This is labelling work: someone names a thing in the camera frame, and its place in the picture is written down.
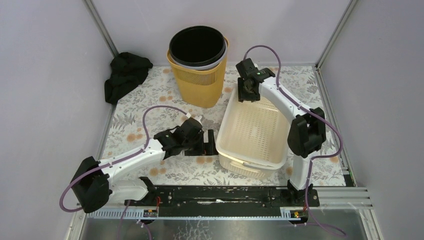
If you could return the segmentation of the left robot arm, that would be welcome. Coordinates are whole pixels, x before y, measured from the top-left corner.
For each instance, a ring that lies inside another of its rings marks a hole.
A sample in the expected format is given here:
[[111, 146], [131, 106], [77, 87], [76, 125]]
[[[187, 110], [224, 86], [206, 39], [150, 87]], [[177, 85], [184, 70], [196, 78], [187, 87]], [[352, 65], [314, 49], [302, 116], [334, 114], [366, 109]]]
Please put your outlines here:
[[95, 212], [106, 204], [155, 204], [157, 190], [148, 177], [124, 178], [180, 153], [185, 156], [217, 155], [214, 131], [204, 131], [201, 122], [190, 117], [182, 125], [158, 132], [145, 147], [109, 159], [87, 157], [73, 176], [71, 189], [85, 213]]

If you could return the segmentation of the white perforated basket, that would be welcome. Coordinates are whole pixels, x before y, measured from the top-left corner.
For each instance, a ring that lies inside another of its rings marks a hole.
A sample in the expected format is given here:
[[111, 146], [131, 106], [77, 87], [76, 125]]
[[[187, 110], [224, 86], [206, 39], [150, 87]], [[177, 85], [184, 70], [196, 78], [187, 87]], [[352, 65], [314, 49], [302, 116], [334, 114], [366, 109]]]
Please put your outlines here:
[[215, 146], [229, 171], [277, 171], [287, 161], [290, 124], [266, 98], [239, 102], [232, 90]]

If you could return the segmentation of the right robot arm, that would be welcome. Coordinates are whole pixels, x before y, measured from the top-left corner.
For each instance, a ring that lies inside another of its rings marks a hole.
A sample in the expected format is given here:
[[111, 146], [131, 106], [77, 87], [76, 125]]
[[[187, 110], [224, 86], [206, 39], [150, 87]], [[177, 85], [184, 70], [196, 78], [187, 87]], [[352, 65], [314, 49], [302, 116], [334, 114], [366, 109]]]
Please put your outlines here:
[[327, 140], [325, 113], [317, 107], [312, 109], [284, 88], [276, 74], [269, 68], [257, 68], [250, 58], [236, 64], [238, 101], [257, 102], [261, 98], [270, 101], [290, 124], [287, 144], [294, 153], [293, 172], [287, 182], [287, 201], [293, 206], [301, 205], [312, 189], [307, 182], [311, 158], [321, 150]]

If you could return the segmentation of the cream large container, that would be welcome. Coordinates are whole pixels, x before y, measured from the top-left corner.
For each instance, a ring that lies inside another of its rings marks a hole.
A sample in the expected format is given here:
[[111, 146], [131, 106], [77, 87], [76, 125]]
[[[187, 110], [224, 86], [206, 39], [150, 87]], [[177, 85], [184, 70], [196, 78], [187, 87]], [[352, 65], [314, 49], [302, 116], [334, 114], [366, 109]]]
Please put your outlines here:
[[272, 174], [276, 173], [279, 169], [255, 169], [248, 166], [244, 166], [244, 161], [234, 160], [232, 158], [225, 157], [223, 155], [219, 155], [219, 163], [220, 165], [233, 172], [235, 174], [243, 175], [248, 178], [263, 180], [270, 177]]

